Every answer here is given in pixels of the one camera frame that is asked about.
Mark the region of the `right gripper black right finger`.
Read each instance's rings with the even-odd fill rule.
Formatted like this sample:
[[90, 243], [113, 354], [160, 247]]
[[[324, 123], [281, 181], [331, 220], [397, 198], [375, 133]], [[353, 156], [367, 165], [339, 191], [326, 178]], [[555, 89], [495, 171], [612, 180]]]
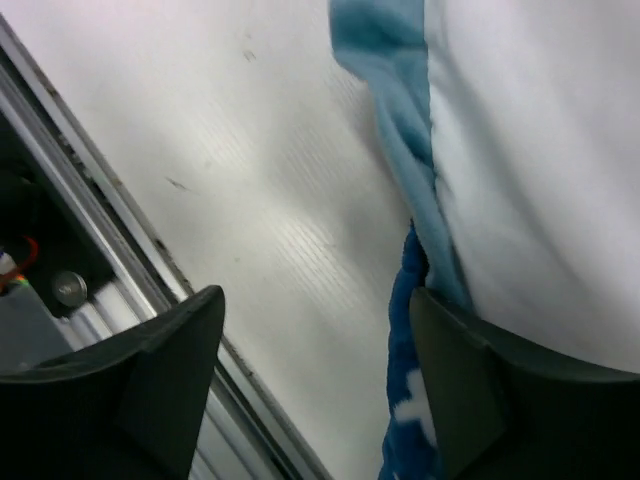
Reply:
[[416, 289], [410, 322], [447, 479], [636, 479], [639, 377]]

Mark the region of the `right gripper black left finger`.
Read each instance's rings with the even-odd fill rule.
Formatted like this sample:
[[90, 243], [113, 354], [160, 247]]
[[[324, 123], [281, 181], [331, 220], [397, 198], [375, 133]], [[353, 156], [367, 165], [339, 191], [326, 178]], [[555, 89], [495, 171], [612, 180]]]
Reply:
[[186, 479], [225, 316], [208, 286], [82, 350], [1, 376], [4, 479]]

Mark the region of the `white pillow insert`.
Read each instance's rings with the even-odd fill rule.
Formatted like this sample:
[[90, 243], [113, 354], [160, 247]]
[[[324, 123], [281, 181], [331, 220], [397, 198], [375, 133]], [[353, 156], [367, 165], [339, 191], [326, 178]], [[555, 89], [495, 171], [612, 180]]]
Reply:
[[639, 369], [639, 5], [429, 1], [437, 192], [477, 314]]

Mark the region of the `blue patterned ruffled pillowcase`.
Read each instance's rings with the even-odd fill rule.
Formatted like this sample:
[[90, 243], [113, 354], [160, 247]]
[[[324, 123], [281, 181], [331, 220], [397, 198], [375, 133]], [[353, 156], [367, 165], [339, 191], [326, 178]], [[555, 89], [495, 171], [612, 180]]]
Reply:
[[382, 441], [382, 479], [444, 476], [410, 324], [413, 291], [430, 287], [465, 309], [472, 307], [436, 195], [424, 6], [422, 1], [329, 4], [334, 57], [369, 88], [378, 138], [411, 214], [388, 307], [389, 423]]

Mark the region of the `aluminium front rail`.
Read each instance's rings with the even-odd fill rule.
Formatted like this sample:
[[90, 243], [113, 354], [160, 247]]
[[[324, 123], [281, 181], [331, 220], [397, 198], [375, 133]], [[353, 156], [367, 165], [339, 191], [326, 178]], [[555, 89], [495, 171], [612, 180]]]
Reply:
[[[194, 293], [126, 188], [8, 22], [1, 23], [1, 112], [105, 255], [113, 280], [72, 315], [89, 342]], [[329, 473], [223, 339], [193, 460], [193, 479], [327, 479]]]

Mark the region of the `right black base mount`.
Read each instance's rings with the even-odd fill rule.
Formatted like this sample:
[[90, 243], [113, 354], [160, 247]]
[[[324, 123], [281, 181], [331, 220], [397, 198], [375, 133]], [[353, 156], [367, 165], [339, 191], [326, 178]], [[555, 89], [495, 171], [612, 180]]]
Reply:
[[35, 261], [24, 274], [51, 313], [72, 309], [54, 294], [54, 279], [75, 273], [92, 298], [114, 278], [111, 265], [39, 169], [18, 133], [1, 119], [1, 247], [20, 264], [30, 253], [28, 241], [38, 244]]

